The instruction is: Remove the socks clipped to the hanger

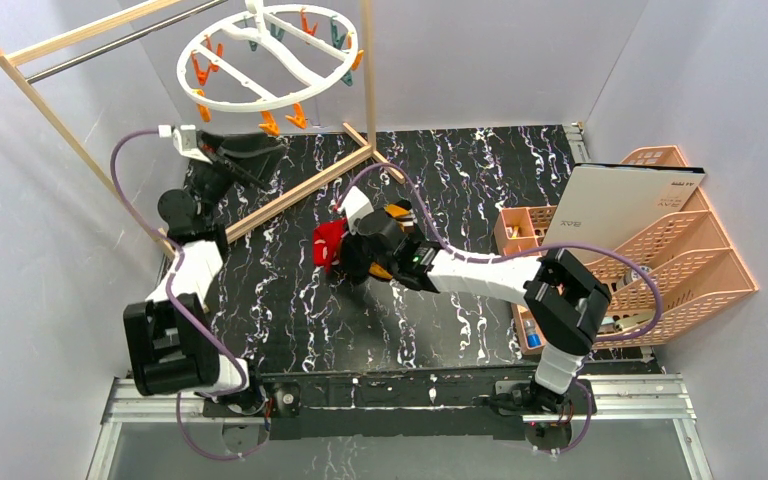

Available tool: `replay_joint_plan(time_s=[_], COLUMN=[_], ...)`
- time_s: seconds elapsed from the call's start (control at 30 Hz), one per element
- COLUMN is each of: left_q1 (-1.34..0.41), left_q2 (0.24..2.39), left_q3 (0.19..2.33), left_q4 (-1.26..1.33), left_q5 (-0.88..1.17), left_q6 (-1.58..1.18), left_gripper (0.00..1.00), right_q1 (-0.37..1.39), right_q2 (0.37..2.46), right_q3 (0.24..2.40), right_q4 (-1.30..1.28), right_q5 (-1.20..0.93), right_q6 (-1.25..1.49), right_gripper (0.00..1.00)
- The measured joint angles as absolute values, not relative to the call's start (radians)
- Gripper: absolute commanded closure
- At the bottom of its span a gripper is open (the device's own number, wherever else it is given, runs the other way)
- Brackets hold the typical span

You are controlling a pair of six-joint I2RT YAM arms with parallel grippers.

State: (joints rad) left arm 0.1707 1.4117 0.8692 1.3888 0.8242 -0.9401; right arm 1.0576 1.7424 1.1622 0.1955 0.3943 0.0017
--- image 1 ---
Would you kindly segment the mustard yellow sock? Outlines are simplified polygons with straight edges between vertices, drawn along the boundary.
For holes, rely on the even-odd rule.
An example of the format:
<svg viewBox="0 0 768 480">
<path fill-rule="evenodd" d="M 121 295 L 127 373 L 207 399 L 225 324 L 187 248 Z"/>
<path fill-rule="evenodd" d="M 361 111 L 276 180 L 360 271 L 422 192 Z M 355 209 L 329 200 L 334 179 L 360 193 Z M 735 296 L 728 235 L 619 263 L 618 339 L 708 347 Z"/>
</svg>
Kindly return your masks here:
<svg viewBox="0 0 768 480">
<path fill-rule="evenodd" d="M 385 207 L 385 212 L 389 217 L 397 221 L 403 232 L 410 234 L 416 229 L 416 216 L 409 200 L 401 199 L 395 203 L 388 204 Z M 393 279 L 389 271 L 375 262 L 370 265 L 368 273 L 380 281 L 390 281 Z"/>
</svg>

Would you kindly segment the red sock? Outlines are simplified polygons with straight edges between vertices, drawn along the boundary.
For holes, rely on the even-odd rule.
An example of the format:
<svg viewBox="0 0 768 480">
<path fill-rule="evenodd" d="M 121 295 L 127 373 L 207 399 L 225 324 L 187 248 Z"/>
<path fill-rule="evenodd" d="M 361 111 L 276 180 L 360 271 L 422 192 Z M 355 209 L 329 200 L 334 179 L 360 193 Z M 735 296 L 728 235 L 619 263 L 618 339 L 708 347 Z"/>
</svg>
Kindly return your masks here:
<svg viewBox="0 0 768 480">
<path fill-rule="evenodd" d="M 340 263 L 339 252 L 342 240 L 348 235 L 346 219 L 334 220 L 318 225 L 313 230 L 313 263 L 330 273 Z"/>
</svg>

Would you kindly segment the white round clip hanger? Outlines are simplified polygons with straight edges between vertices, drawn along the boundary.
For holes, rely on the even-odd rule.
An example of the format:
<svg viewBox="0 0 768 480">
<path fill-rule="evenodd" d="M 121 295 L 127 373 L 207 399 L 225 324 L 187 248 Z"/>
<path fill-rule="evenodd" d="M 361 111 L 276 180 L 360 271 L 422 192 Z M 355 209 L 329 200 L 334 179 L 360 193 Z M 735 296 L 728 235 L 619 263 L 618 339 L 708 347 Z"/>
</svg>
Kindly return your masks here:
<svg viewBox="0 0 768 480">
<path fill-rule="evenodd" d="M 248 1 L 185 44 L 174 78 L 211 111 L 272 112 L 351 84 L 363 58 L 358 28 L 332 8 Z"/>
</svg>

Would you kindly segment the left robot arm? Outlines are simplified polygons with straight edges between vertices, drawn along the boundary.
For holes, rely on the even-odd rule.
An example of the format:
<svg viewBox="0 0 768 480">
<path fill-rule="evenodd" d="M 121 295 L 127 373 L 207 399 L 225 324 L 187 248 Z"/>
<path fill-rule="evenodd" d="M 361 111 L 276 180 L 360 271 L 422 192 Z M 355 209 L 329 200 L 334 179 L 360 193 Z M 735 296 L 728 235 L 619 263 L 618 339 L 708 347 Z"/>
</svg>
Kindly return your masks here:
<svg viewBox="0 0 768 480">
<path fill-rule="evenodd" d="M 248 365 L 211 332 L 207 319 L 207 293 L 229 256 L 226 228 L 213 210 L 236 184 L 267 188 L 287 146 L 265 133 L 218 135 L 170 125 L 125 135 L 111 153 L 111 180 L 141 226 L 147 223 L 127 199 L 117 173 L 120 151 L 141 136 L 174 140 L 194 165 L 189 184 L 164 192 L 158 200 L 167 228 L 153 233 L 173 249 L 172 264 L 144 301 L 123 311 L 135 384 L 144 396 L 238 394 L 251 385 Z"/>
</svg>

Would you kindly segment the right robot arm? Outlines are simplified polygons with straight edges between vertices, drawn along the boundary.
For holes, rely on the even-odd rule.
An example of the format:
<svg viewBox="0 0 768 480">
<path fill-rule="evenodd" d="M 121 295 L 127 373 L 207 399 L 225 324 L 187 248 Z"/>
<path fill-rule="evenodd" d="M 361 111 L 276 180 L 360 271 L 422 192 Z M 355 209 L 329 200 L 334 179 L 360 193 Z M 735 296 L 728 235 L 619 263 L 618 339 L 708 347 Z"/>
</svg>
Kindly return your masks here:
<svg viewBox="0 0 768 480">
<path fill-rule="evenodd" d="M 470 262 L 418 232 L 404 231 L 383 209 L 349 220 L 340 254 L 341 264 L 355 276 L 377 264 L 410 290 L 472 294 L 524 307 L 544 346 L 527 384 L 485 399 L 486 405 L 508 412 L 565 413 L 569 388 L 612 301 L 609 287 L 565 248 L 543 256 Z"/>
</svg>

